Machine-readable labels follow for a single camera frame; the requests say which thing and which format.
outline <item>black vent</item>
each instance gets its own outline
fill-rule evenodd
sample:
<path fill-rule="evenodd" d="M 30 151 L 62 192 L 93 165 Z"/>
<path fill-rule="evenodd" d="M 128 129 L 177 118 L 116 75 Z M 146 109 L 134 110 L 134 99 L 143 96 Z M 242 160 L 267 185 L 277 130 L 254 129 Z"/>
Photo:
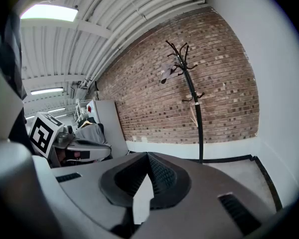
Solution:
<path fill-rule="evenodd" d="M 245 236 L 261 226 L 233 194 L 223 195 L 218 199 Z"/>
<path fill-rule="evenodd" d="M 58 176 L 56 177 L 56 180 L 61 183 L 61 182 L 65 182 L 65 181 L 70 181 L 76 178 L 81 177 L 80 174 L 78 173 L 71 173 L 71 174 L 67 174 L 67 175 L 62 175 L 62 176 Z"/>
<path fill-rule="evenodd" d="M 183 168 L 151 152 L 109 169 L 100 179 L 100 189 L 112 204 L 132 207 L 133 196 L 147 174 L 154 191 L 151 210 L 175 206 L 190 190 L 191 180 Z"/>

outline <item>brick wall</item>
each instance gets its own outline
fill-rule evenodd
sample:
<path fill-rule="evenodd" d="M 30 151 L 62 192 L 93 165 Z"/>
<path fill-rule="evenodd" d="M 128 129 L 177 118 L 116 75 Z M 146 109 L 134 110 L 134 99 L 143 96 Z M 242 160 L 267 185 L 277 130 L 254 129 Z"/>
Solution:
<path fill-rule="evenodd" d="M 184 13 L 160 24 L 132 43 L 98 80 L 100 99 L 116 102 L 126 140 L 198 143 L 183 75 L 163 85 L 161 65 L 174 63 L 172 49 L 188 42 L 188 66 L 200 99 L 204 142 L 254 137 L 259 101 L 253 70 L 242 44 L 213 8 Z"/>

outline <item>white panel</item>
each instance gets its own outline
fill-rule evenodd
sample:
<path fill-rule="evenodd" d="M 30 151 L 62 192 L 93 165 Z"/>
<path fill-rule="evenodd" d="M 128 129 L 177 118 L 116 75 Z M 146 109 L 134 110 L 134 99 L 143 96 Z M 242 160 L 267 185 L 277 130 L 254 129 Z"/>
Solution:
<path fill-rule="evenodd" d="M 43 48 L 45 46 L 45 33 L 42 31 L 42 27 L 33 28 L 33 50 L 37 64 L 37 69 L 40 72 L 40 75 L 47 76 L 47 71 L 45 68 L 45 57 L 43 54 Z"/>
<path fill-rule="evenodd" d="M 154 198 L 153 185 L 148 175 L 133 197 L 134 224 L 142 224 L 150 215 L 150 200 Z"/>
<path fill-rule="evenodd" d="M 23 80 L 23 85 L 26 89 L 31 87 L 35 87 L 36 89 L 43 89 L 42 87 L 47 84 L 57 83 L 57 82 L 78 82 L 84 79 L 84 75 L 54 75 L 54 76 L 46 76 L 46 77 L 36 77 L 32 79 Z"/>
<path fill-rule="evenodd" d="M 186 159 L 199 159 L 199 144 L 176 144 L 126 141 L 129 150 L 135 152 L 152 151 Z M 259 150 L 259 138 L 245 140 L 205 143 L 204 159 L 230 158 L 244 155 L 256 156 Z"/>
<path fill-rule="evenodd" d="M 68 29 L 63 29 L 62 27 L 58 29 L 59 29 L 59 34 L 58 34 L 58 42 L 56 44 L 57 56 L 55 62 L 55 70 L 58 75 L 61 75 L 63 73 L 62 60 L 63 60 L 64 43 L 66 40 Z"/>
<path fill-rule="evenodd" d="M 70 52 L 70 48 L 71 48 L 71 44 L 73 41 L 75 35 L 75 31 L 74 30 L 66 30 L 66 34 L 65 34 L 65 42 L 62 43 L 60 42 L 60 56 L 62 57 L 62 61 L 61 61 L 61 74 L 66 74 L 67 72 L 67 62 L 68 62 L 68 58 L 69 58 L 69 52 Z"/>
<path fill-rule="evenodd" d="M 35 59 L 35 55 L 33 53 L 33 28 L 29 28 L 27 31 L 22 32 L 22 37 L 24 41 L 24 46 L 22 47 L 23 55 L 26 55 L 27 61 L 29 64 L 28 70 L 31 70 L 31 73 L 34 77 L 41 76 L 38 69 L 37 69 L 37 62 Z"/>
<path fill-rule="evenodd" d="M 84 74 L 87 73 L 87 71 L 90 69 L 90 66 L 94 60 L 94 58 L 96 57 L 96 55 L 98 54 L 99 50 L 101 49 L 101 47 L 104 45 L 106 39 L 104 38 L 100 38 L 99 41 L 97 43 L 95 43 L 95 46 L 94 48 L 91 49 L 91 52 L 90 52 L 90 56 L 88 57 L 88 59 L 86 60 L 86 63 L 84 65 L 84 68 L 83 68 L 83 72 Z"/>
<path fill-rule="evenodd" d="M 56 27 L 47 26 L 46 27 L 46 36 L 47 38 L 45 40 L 42 40 L 46 43 L 45 45 L 45 54 L 46 54 L 46 67 L 48 68 L 50 75 L 56 75 L 55 69 L 54 69 L 54 59 L 55 59 L 55 44 L 56 44 Z"/>
<path fill-rule="evenodd" d="M 76 19 L 73 22 L 57 20 L 57 19 L 23 19 L 21 20 L 21 27 L 27 31 L 29 27 L 62 27 L 73 30 L 81 30 L 94 35 L 99 35 L 104 38 L 110 38 L 112 32 L 99 25 Z"/>
<path fill-rule="evenodd" d="M 259 93 L 259 159 L 283 206 L 299 195 L 299 36 L 273 0 L 208 0 L 243 44 Z"/>
<path fill-rule="evenodd" d="M 83 47 L 82 55 L 77 65 L 78 74 L 84 74 L 84 67 L 87 60 L 90 57 L 90 53 L 93 51 L 93 47 L 98 41 L 101 40 L 101 37 L 92 38 L 90 35 Z"/>
<path fill-rule="evenodd" d="M 86 44 L 87 38 L 90 36 L 90 34 L 84 32 L 79 33 L 79 35 L 80 37 L 75 43 L 74 50 L 70 58 L 71 61 L 71 65 L 69 65 L 71 66 L 69 71 L 70 74 L 77 74 L 78 71 L 79 72 L 82 71 L 82 69 L 77 68 L 77 65 L 79 60 L 82 59 L 83 48 Z"/>

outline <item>ceiling beam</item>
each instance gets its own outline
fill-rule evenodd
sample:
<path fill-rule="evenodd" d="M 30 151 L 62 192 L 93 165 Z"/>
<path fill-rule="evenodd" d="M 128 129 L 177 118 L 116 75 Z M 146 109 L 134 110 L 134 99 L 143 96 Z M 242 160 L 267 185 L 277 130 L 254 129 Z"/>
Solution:
<path fill-rule="evenodd" d="M 24 108 L 29 109 L 29 108 L 36 107 L 39 105 L 62 101 L 62 100 L 70 99 L 70 98 L 71 98 L 70 95 L 65 95 L 65 96 L 43 98 L 43 99 L 38 99 L 38 100 L 30 100 L 30 101 L 24 102 Z"/>
<path fill-rule="evenodd" d="M 109 39 L 112 35 L 112 31 L 104 28 L 100 25 L 90 23 L 88 21 L 76 19 L 73 22 L 57 19 L 35 18 L 35 19 L 22 19 L 21 27 L 33 27 L 33 26 L 54 26 L 65 27 L 71 29 L 81 30 L 87 33 L 95 34 L 106 39 Z"/>
<path fill-rule="evenodd" d="M 51 76 L 42 76 L 35 77 L 30 79 L 22 80 L 24 88 L 30 89 L 31 87 L 42 86 L 53 84 L 57 82 L 79 82 L 84 81 L 85 75 L 51 75 Z"/>
<path fill-rule="evenodd" d="M 52 108 L 49 108 L 49 109 L 38 110 L 38 111 L 35 111 L 35 112 L 32 112 L 32 113 L 26 113 L 25 112 L 24 116 L 27 118 L 27 117 L 30 117 L 30 116 L 35 116 L 37 112 L 47 113 L 50 110 L 56 110 L 56 109 L 60 109 L 60 108 L 65 107 L 65 111 L 59 111 L 59 112 L 51 113 L 51 115 L 53 115 L 53 116 L 55 116 L 55 114 L 57 114 L 56 116 L 58 116 L 59 113 L 68 113 L 68 111 L 72 111 L 72 110 L 74 112 L 75 111 L 75 106 L 76 106 L 76 104 L 67 105 L 67 106 L 52 107 Z"/>

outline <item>gray cloth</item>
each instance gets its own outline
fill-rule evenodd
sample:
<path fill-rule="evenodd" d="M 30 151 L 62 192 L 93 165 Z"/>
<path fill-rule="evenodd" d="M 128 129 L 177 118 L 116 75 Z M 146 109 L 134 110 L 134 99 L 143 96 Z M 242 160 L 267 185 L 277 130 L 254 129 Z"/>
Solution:
<path fill-rule="evenodd" d="M 101 128 L 97 124 L 87 125 L 83 128 L 78 128 L 75 132 L 75 137 L 80 139 L 86 139 L 88 141 L 96 142 L 99 144 L 105 144 L 111 146 L 105 139 Z"/>

